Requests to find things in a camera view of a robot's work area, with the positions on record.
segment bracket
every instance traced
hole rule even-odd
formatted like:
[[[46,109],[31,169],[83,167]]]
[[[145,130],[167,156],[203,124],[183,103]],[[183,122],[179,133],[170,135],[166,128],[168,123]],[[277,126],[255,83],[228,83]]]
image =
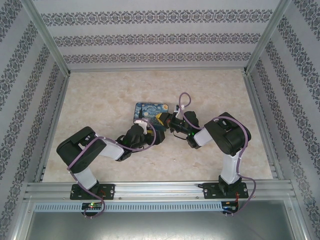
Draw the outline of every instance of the bracket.
[[[115,184],[99,184],[96,189],[90,191],[103,200],[113,200],[115,196]],[[84,191],[78,184],[73,184],[70,192],[70,200],[97,200],[96,197]]]
[[[198,188],[203,189],[204,199],[235,199],[237,198],[237,193],[239,199],[247,199],[249,197],[245,182],[241,182],[235,190],[229,191],[226,195],[220,190],[218,182],[198,184]]]

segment cable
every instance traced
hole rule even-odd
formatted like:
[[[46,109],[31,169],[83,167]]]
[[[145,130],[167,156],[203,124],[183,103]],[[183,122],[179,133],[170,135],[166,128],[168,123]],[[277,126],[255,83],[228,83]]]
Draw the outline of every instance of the cable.
[[[222,209],[223,209],[223,210],[222,210],[222,213],[225,212],[225,217],[227,217],[227,213],[228,213],[228,214],[231,214],[231,216],[234,217],[234,213],[233,213],[232,211],[226,210],[226,209],[224,209],[224,208],[222,208]]]
[[[173,136],[175,136],[177,139],[187,140],[186,138],[175,135],[175,131],[173,131]]]
[[[185,113],[183,112],[183,110],[182,110],[182,108],[181,108],[181,98],[182,98],[183,95],[187,95],[187,96],[189,97],[189,103],[188,103],[187,105],[185,105],[185,107],[187,107],[187,106],[189,106],[189,105],[191,104],[191,96],[189,95],[189,93],[187,93],[187,92],[181,93],[180,96],[179,96],[179,109],[180,109],[180,113],[182,114],[183,119],[184,119],[191,127],[193,127],[194,129],[202,130],[202,129],[203,129],[202,127],[197,127],[197,126],[193,125],[193,124],[185,117]],[[232,121],[232,122],[236,123],[236,124],[241,128],[241,130],[243,131],[244,138],[245,138],[244,146],[243,146],[243,148],[242,148],[242,150],[241,150],[241,152],[240,152],[240,154],[239,154],[239,156],[238,156],[238,160],[237,160],[237,162],[236,162],[236,174],[238,174],[238,176],[239,176],[240,178],[243,178],[243,179],[247,179],[247,180],[252,181],[252,182],[253,182],[253,190],[252,190],[251,195],[249,196],[249,198],[248,198],[247,201],[245,202],[245,204],[236,212],[236,213],[238,213],[238,212],[240,212],[240,211],[249,203],[249,201],[251,200],[251,198],[254,196],[254,193],[255,193],[256,188],[257,188],[257,183],[256,183],[256,181],[255,181],[253,178],[248,177],[248,176],[242,176],[242,175],[239,173],[239,166],[240,166],[241,157],[242,157],[242,155],[244,154],[244,152],[245,152],[245,150],[246,150],[246,148],[247,148],[247,146],[248,146],[248,134],[247,134],[247,131],[245,130],[244,126],[243,126],[239,121],[235,120],[234,118],[231,118],[231,117],[228,117],[228,116],[217,116],[217,117],[214,117],[214,118],[212,119],[212,121],[218,120],[218,119],[226,119],[226,120],[229,120],[229,121]]]
[[[124,145],[122,145],[122,144],[119,144],[119,143],[116,142],[115,140],[112,140],[112,139],[110,139],[110,138],[108,138],[108,137],[98,136],[98,137],[94,138],[91,142],[89,142],[89,144],[88,144],[87,146],[85,146],[85,148],[79,153],[79,155],[76,156],[76,158],[75,158],[75,159],[71,162],[71,164],[66,168],[66,169],[69,171],[69,173],[71,174],[71,176],[73,177],[73,179],[75,180],[75,182],[79,185],[79,187],[82,188],[86,193],[88,193],[88,194],[90,194],[91,196],[99,199],[99,200],[101,201],[102,205],[103,205],[102,210],[101,210],[100,212],[98,212],[98,213],[97,213],[96,215],[94,215],[94,216],[87,216],[87,215],[86,215],[87,209],[85,209],[84,212],[83,212],[83,215],[84,215],[85,218],[89,217],[90,219],[93,219],[93,218],[96,218],[96,217],[98,217],[99,215],[101,215],[101,214],[105,211],[105,209],[106,209],[106,203],[105,203],[105,201],[104,201],[104,199],[103,199],[102,197],[99,197],[98,195],[95,195],[94,193],[92,193],[92,192],[90,192],[89,190],[87,190],[87,189],[78,181],[77,177],[72,173],[72,171],[71,171],[70,169],[71,169],[71,168],[73,167],[73,165],[75,165],[75,163],[81,158],[81,156],[88,150],[88,148],[90,148],[90,146],[91,146],[92,144],[94,144],[94,142],[97,141],[97,140],[99,140],[99,139],[108,140],[108,141],[110,141],[110,142],[112,142],[112,143],[114,143],[114,144],[119,145],[119,146],[122,147],[122,148],[131,150],[131,151],[133,151],[133,152],[141,152],[141,151],[145,151],[145,150],[151,148],[151,147],[155,144],[155,142],[156,142],[156,135],[157,135],[157,134],[156,134],[156,129],[154,128],[154,126],[152,126],[151,123],[149,123],[148,121],[146,121],[146,120],[144,120],[144,119],[137,119],[137,120],[141,120],[141,121],[143,121],[143,122],[146,122],[146,123],[152,128],[152,130],[153,130],[153,133],[154,133],[153,141],[152,141],[152,143],[151,143],[148,147],[143,148],[143,149],[135,149],[135,148],[131,148],[131,147],[127,147],[127,146],[124,146]]]
[[[191,96],[189,95],[189,93],[187,92],[183,92],[180,94],[179,96],[179,110],[180,110],[180,113],[183,117],[183,119],[191,126],[193,127],[194,129],[198,129],[198,130],[202,130],[202,127],[198,127],[198,126],[195,126],[193,125],[186,117],[185,117],[185,113],[184,111],[182,110],[182,107],[181,107],[181,98],[183,95],[187,95],[189,97],[189,103],[187,105],[184,106],[184,108],[188,107],[190,104],[191,104]]]

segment enclosure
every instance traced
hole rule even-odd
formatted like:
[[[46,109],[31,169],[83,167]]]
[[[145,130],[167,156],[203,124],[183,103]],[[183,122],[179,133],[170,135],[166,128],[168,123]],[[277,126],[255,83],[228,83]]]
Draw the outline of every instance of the enclosure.
[[[319,0],[0,6],[0,239],[320,239]],[[117,139],[136,103],[172,112],[182,92],[199,126],[228,112],[250,130],[246,208],[225,218],[223,199],[198,187],[222,171],[213,141],[193,149],[166,131],[122,162],[90,164],[115,187],[106,213],[83,221],[91,201],[70,200],[58,145],[85,126]]]

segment yellow object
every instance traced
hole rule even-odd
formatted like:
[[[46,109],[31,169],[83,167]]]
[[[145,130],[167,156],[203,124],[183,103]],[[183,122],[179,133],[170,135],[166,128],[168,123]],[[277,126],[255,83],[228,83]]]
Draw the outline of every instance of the yellow object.
[[[160,116],[161,116],[161,114],[162,114],[162,113],[158,113],[158,114],[155,116],[155,118],[158,120],[158,122],[159,122],[162,126],[165,126],[164,123],[163,123],[162,121],[160,121],[160,119],[159,119]]]

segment floor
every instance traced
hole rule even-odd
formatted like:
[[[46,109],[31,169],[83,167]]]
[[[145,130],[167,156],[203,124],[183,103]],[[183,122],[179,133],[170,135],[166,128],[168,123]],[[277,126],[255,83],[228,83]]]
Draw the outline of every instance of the floor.
[[[165,103],[172,112],[182,92],[191,95],[187,110],[196,112],[200,126],[223,112],[243,123],[252,140],[242,158],[241,174],[272,179],[241,71],[184,70],[72,73],[43,181],[74,181],[56,148],[83,127],[115,140],[133,124],[137,102]],[[222,157],[213,141],[193,149],[167,131],[160,145],[123,162],[98,156],[90,168],[100,182],[206,181],[218,179]]]

